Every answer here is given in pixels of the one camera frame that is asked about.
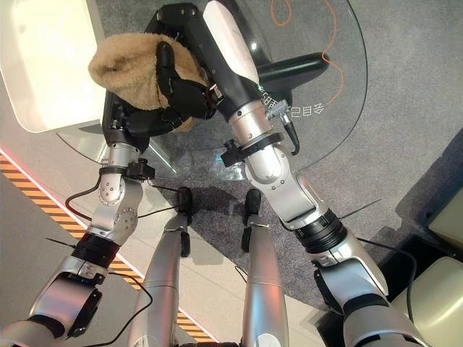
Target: black cable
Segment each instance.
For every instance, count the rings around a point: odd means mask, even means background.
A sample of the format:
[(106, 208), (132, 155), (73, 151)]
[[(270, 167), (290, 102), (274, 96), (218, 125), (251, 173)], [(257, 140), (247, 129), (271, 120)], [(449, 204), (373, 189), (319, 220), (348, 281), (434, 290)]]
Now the black cable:
[(71, 247), (71, 248), (73, 248), (73, 249), (76, 248), (76, 245), (75, 245), (75, 244), (67, 244), (66, 242), (58, 241), (58, 240), (55, 240), (55, 239), (50, 239), (49, 237), (45, 237), (44, 239), (45, 239), (45, 240), (49, 240), (49, 241), (56, 242), (57, 244), (62, 244), (63, 246)]
[(407, 311), (408, 311), (408, 318), (412, 321), (413, 323), (413, 313), (412, 313), (412, 285), (413, 285), (413, 280), (415, 279), (415, 276), (417, 274), (417, 260), (415, 259), (415, 257), (413, 257), (413, 255), (411, 255), (409, 252), (407, 251), (404, 251), (402, 249), (398, 249), (398, 248), (395, 248), (395, 247), (390, 247), (390, 246), (386, 246), (385, 244), (379, 244), (378, 242), (374, 242), (374, 241), (369, 241), (369, 240), (365, 240), (365, 239), (361, 239), (360, 237), (357, 237), (357, 239), (361, 242), (365, 242), (367, 244), (372, 244), (374, 246), (378, 246), (378, 247), (383, 247), (383, 248), (386, 248), (386, 249), (390, 249), (391, 251), (394, 251), (394, 252), (397, 252), (397, 253), (400, 253), (400, 254), (403, 254), (405, 256), (407, 256), (408, 258), (410, 258), (410, 260), (412, 261), (412, 272), (410, 274), (410, 279), (409, 279), (409, 282), (408, 282), (408, 286), (407, 286)]
[(163, 208), (162, 210), (157, 210), (157, 211), (153, 211), (153, 212), (149, 212), (145, 215), (141, 215), (138, 217), (138, 219), (140, 218), (144, 218), (144, 217), (148, 217), (149, 215), (154, 215), (155, 213), (159, 213), (159, 212), (163, 212), (163, 211), (167, 211), (167, 210), (172, 210), (173, 208), (177, 208), (179, 207), (180, 205), (176, 205), (176, 206), (172, 206), (172, 207), (168, 207), (168, 208)]
[(242, 272), (243, 272), (245, 275), (247, 275), (247, 272), (244, 271), (242, 268), (240, 268), (238, 265), (235, 265), (235, 266), (234, 266), (234, 269), (237, 271), (237, 273), (239, 273), (239, 275), (241, 276), (241, 278), (243, 279), (243, 281), (244, 281), (245, 283), (247, 283), (246, 278), (245, 278), (245, 277), (243, 276), (243, 274), (242, 274)]
[(83, 346), (83, 347), (99, 347), (99, 346), (109, 346), (111, 344), (113, 344), (114, 342), (116, 342), (116, 340), (122, 335), (122, 333), (124, 332), (124, 330), (129, 326), (129, 324), (133, 321), (134, 318), (136, 318), (136, 316), (138, 316), (142, 311), (144, 311), (145, 309), (147, 309), (152, 303), (153, 303), (153, 297), (151, 296), (151, 294), (148, 293), (148, 291), (146, 290), (146, 288), (140, 283), (138, 282), (135, 278), (133, 278), (131, 275), (125, 275), (125, 274), (122, 274), (122, 273), (109, 273), (109, 275), (118, 275), (118, 276), (121, 276), (121, 277), (128, 277), (128, 278), (131, 278), (133, 279), (137, 285), (140, 286), (140, 288), (146, 293), (146, 295), (148, 295), (150, 297), (150, 302), (147, 303), (144, 307), (142, 307), (141, 309), (139, 309), (138, 311), (136, 311), (131, 317), (129, 320), (127, 320), (127, 322), (125, 323), (125, 325), (122, 327), (122, 329), (118, 332), (118, 334), (116, 335), (115, 338), (113, 338), (111, 341), (109, 342), (104, 342), (104, 343), (95, 343), (94, 345), (86, 345), (86, 346)]
[(375, 204), (375, 203), (377, 203), (377, 202), (380, 202), (380, 201), (381, 201), (381, 199), (377, 199), (377, 200), (375, 200), (375, 201), (369, 202), (368, 204), (362, 206), (361, 208), (357, 208), (356, 210), (354, 210), (354, 211), (352, 211), (352, 212), (349, 212), (349, 213), (347, 213), (346, 215), (343, 215), (343, 216), (341, 216), (341, 217), (338, 217), (338, 219), (341, 220), (341, 219), (350, 217), (351, 215), (354, 215), (355, 213), (360, 212), (361, 210), (364, 210), (365, 208), (370, 207), (371, 205), (373, 205), (373, 204)]
[(90, 218), (87, 215), (84, 215), (83, 213), (80, 213), (79, 211), (75, 210), (74, 208), (71, 207), (71, 205), (69, 203), (73, 199), (77, 199), (78, 197), (83, 197), (84, 195), (90, 194), (91, 192), (94, 192), (95, 190), (97, 190), (98, 187), (100, 186), (100, 182), (101, 182), (101, 176), (98, 176), (98, 180), (97, 180), (97, 182), (95, 183), (95, 185), (92, 188), (87, 189), (84, 192), (76, 193), (76, 194), (71, 195), (70, 197), (68, 197), (66, 199), (66, 201), (64, 202), (64, 205), (66, 206), (66, 208), (69, 211), (71, 211), (72, 213), (74, 213), (75, 215), (78, 215), (79, 217), (82, 217), (82, 218), (84, 218), (86, 220), (92, 221), (92, 218)]
[(150, 180), (147, 180), (147, 183), (150, 187), (157, 188), (157, 189), (163, 189), (163, 190), (170, 190), (171, 192), (178, 192), (178, 189), (173, 189), (173, 188), (168, 188), (164, 186), (158, 186), (156, 184), (151, 184)]

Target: wire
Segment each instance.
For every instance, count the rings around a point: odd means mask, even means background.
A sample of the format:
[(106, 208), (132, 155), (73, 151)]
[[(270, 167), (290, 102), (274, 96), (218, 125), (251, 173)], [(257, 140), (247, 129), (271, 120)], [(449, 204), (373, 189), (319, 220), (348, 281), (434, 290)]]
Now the wire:
[(62, 244), (63, 246), (71, 247), (71, 248), (73, 248), (73, 249), (76, 248), (76, 245), (75, 245), (75, 244), (67, 244), (66, 242), (58, 241), (58, 240), (55, 240), (55, 239), (50, 239), (49, 237), (44, 237), (44, 239), (45, 239), (45, 240), (52, 241), (52, 242), (56, 242), (57, 244)]
[(380, 202), (380, 201), (381, 201), (381, 199), (376, 199), (375, 201), (372, 201), (372, 202), (369, 202), (366, 205), (363, 205), (361, 208), (357, 208), (356, 210), (353, 210), (352, 212), (349, 212), (346, 215), (338, 217), (338, 219), (341, 220), (341, 219), (345, 219), (347, 217), (350, 217), (351, 215), (354, 215), (355, 213), (360, 212), (361, 210), (364, 210), (365, 208), (370, 207), (371, 205), (374, 205), (375, 203)]
[(244, 281), (245, 283), (247, 283), (246, 278), (243, 276), (243, 273), (247, 276), (247, 272), (244, 271), (242, 268), (240, 268), (238, 265), (235, 265), (235, 266), (234, 266), (234, 269), (237, 271), (237, 273), (239, 273), (239, 275), (241, 276), (241, 278), (243, 279), (243, 281)]
[(86, 220), (92, 221), (92, 218), (90, 218), (87, 215), (84, 215), (83, 213), (80, 213), (79, 211), (75, 210), (73, 207), (71, 207), (71, 205), (69, 203), (73, 199), (77, 199), (78, 197), (83, 197), (84, 195), (90, 194), (91, 192), (94, 192), (95, 190), (97, 190), (98, 187), (100, 186), (100, 182), (101, 182), (101, 176), (98, 176), (98, 180), (97, 180), (97, 182), (95, 183), (95, 185), (92, 188), (87, 189), (84, 192), (80, 192), (80, 193), (76, 193), (74, 195), (71, 195), (70, 197), (68, 197), (66, 199), (66, 201), (64, 202), (64, 205), (67, 207), (67, 209), (69, 211), (71, 211), (75, 215), (78, 215), (79, 217), (82, 217), (82, 218), (84, 218)]
[(328, 43), (328, 45), (326, 46), (326, 48), (323, 50), (323, 53), (321, 54), (321, 58), (327, 62), (328, 64), (330, 65), (333, 65), (333, 67), (339, 71), (339, 74), (341, 74), (341, 84), (339, 85), (339, 89), (337, 91), (337, 93), (334, 95), (334, 97), (332, 97), (327, 103), (326, 105), (329, 105), (330, 103), (332, 103), (333, 101), (336, 100), (336, 98), (339, 96), (339, 94), (341, 94), (341, 91), (342, 91), (342, 88), (344, 87), (344, 73), (342, 72), (341, 68), (338, 67), (336, 65), (336, 63), (328, 60), (326, 57), (325, 57), (325, 54), (330, 50), (330, 48), (332, 47), (332, 45), (334, 44), (334, 41), (336, 40), (336, 31), (338, 30), (338, 22), (336, 20), (336, 13), (333, 9), (333, 7), (331, 6), (330, 2), (328, 0), (324, 0), (325, 1), (325, 4), (326, 6), (328, 7), (328, 9), (330, 10), (331, 12), (331, 16), (333, 17), (333, 23), (334, 23), (334, 29), (333, 29), (333, 35), (331, 36), (331, 39), (330, 39), (330, 42)]
[(163, 211), (167, 211), (167, 210), (172, 210), (173, 208), (177, 208), (177, 207), (180, 207), (180, 205), (175, 205), (175, 206), (172, 206), (172, 207), (163, 208), (162, 210), (157, 210), (157, 211), (149, 212), (149, 213), (147, 213), (147, 214), (145, 214), (145, 215), (139, 216), (138, 219), (144, 218), (144, 217), (148, 217), (149, 215), (154, 215), (155, 213), (159, 213), (159, 212), (163, 212)]
[(271, 16), (272, 16), (272, 20), (275, 23), (275, 25), (278, 25), (279, 27), (284, 27), (285, 25), (287, 25), (291, 21), (291, 18), (292, 18), (292, 7), (291, 7), (291, 4), (289, 3), (289, 0), (284, 0), (284, 3), (285, 3), (285, 5), (286, 5), (286, 7), (288, 8), (288, 11), (289, 11), (288, 17), (285, 19), (284, 22), (279, 22), (276, 19), (275, 10), (273, 8), (275, 6), (275, 0), (272, 0), (271, 5), (270, 5), (270, 13), (271, 13)]
[(131, 317), (129, 320), (127, 320), (127, 323), (125, 323), (125, 325), (122, 327), (122, 329), (118, 332), (118, 334), (116, 335), (115, 338), (113, 338), (111, 341), (109, 342), (105, 342), (105, 343), (95, 343), (93, 345), (86, 345), (86, 346), (83, 346), (83, 347), (99, 347), (99, 346), (109, 346), (111, 344), (113, 344), (114, 342), (116, 342), (116, 340), (122, 335), (122, 333), (125, 331), (125, 329), (129, 326), (129, 324), (133, 321), (134, 318), (136, 318), (136, 316), (138, 316), (142, 311), (144, 311), (145, 309), (147, 309), (152, 303), (153, 303), (153, 297), (151, 296), (151, 294), (148, 293), (148, 291), (146, 290), (146, 288), (140, 283), (138, 282), (138, 280), (134, 277), (132, 277), (131, 275), (125, 275), (125, 274), (122, 274), (122, 273), (109, 273), (109, 275), (118, 275), (118, 276), (121, 276), (121, 277), (128, 277), (128, 278), (131, 278), (133, 279), (134, 282), (136, 282), (137, 285), (140, 286), (140, 288), (146, 293), (146, 295), (148, 295), (150, 297), (150, 302), (148, 302), (144, 307), (142, 307), (141, 309), (139, 309), (138, 311), (136, 311)]
[(147, 180), (147, 183), (148, 183), (148, 186), (153, 187), (153, 188), (163, 189), (163, 190), (169, 190), (169, 191), (171, 191), (171, 192), (178, 192), (178, 189), (173, 189), (173, 188), (168, 188), (168, 187), (164, 187), (164, 186), (158, 186), (158, 185), (156, 185), (156, 184), (151, 184), (150, 179)]
[(386, 249), (390, 249), (391, 251), (403, 254), (412, 261), (412, 272), (410, 273), (410, 279), (409, 279), (408, 286), (407, 286), (407, 311), (408, 311), (408, 318), (413, 323), (412, 286), (413, 286), (413, 280), (415, 279), (415, 276), (417, 274), (417, 260), (409, 252), (406, 252), (406, 251), (404, 251), (402, 249), (386, 246), (385, 244), (379, 244), (378, 242), (374, 242), (374, 241), (370, 241), (370, 240), (361, 239), (360, 237), (357, 237), (357, 239), (359, 241), (365, 242), (367, 244), (372, 244), (374, 246), (383, 247), (383, 248), (386, 248)]

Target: orange cable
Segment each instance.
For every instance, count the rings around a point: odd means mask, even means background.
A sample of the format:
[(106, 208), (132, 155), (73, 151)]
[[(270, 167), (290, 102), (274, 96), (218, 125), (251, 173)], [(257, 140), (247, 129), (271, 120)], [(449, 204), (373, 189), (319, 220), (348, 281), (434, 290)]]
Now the orange cable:
[(332, 61), (329, 61), (327, 58), (325, 58), (325, 53), (329, 51), (329, 49), (332, 47), (332, 45), (334, 44), (334, 41), (336, 40), (336, 31), (338, 30), (338, 23), (336, 21), (336, 13), (334, 12), (333, 10), (333, 7), (330, 5), (329, 1), (328, 0), (324, 0), (325, 1), (325, 4), (326, 6), (329, 8), (330, 12), (331, 12), (331, 16), (333, 17), (333, 22), (334, 22), (334, 31), (333, 31), (333, 35), (331, 36), (331, 40), (329, 42), (329, 44), (326, 46), (326, 48), (323, 50), (323, 53), (321, 54), (321, 58), (326, 61), (328, 64), (331, 64), (334, 66), (334, 68), (336, 70), (339, 71), (339, 74), (341, 74), (341, 84), (339, 86), (339, 89), (338, 89), (338, 92), (334, 95), (334, 97), (332, 97), (330, 99), (330, 101), (328, 101), (326, 103), (326, 105), (329, 105), (330, 103), (332, 103), (333, 101), (336, 100), (336, 98), (339, 96), (339, 94), (341, 93), (342, 91), (342, 88), (344, 87), (344, 73), (342, 72), (341, 68), (338, 67), (336, 65), (336, 63), (333, 63)]
[(275, 0), (272, 0), (271, 5), (270, 5), (270, 13), (272, 15), (272, 20), (275, 23), (275, 25), (278, 25), (279, 27), (284, 27), (285, 25), (287, 25), (291, 21), (291, 18), (292, 18), (292, 7), (291, 7), (291, 4), (289, 3), (289, 0), (284, 0), (284, 3), (286, 4), (286, 7), (288, 8), (288, 11), (289, 11), (288, 17), (286, 18), (284, 22), (279, 22), (275, 17), (275, 10), (273, 9), (273, 6), (275, 5)]

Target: beige panel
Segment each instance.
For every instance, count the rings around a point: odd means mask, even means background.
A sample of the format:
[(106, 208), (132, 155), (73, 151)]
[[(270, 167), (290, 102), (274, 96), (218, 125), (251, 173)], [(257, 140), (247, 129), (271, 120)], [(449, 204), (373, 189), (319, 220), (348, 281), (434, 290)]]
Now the beige panel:
[[(407, 313), (404, 290), (393, 305)], [(412, 288), (417, 329), (433, 347), (461, 347), (463, 341), (463, 264), (443, 257), (418, 277)]]
[(451, 244), (463, 249), (463, 189), (438, 214), (429, 229)]

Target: metal bracket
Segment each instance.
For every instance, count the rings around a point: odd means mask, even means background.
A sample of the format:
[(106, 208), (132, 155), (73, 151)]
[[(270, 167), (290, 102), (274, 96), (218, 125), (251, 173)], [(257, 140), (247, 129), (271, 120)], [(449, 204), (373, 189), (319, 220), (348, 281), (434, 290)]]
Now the metal bracket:
[(263, 150), (265, 147), (281, 141), (283, 141), (283, 134), (280, 132), (269, 134), (249, 147), (237, 147), (234, 140), (229, 140), (225, 142), (226, 152), (221, 155), (221, 158), (225, 167), (228, 168), (235, 163), (243, 161), (259, 150)]

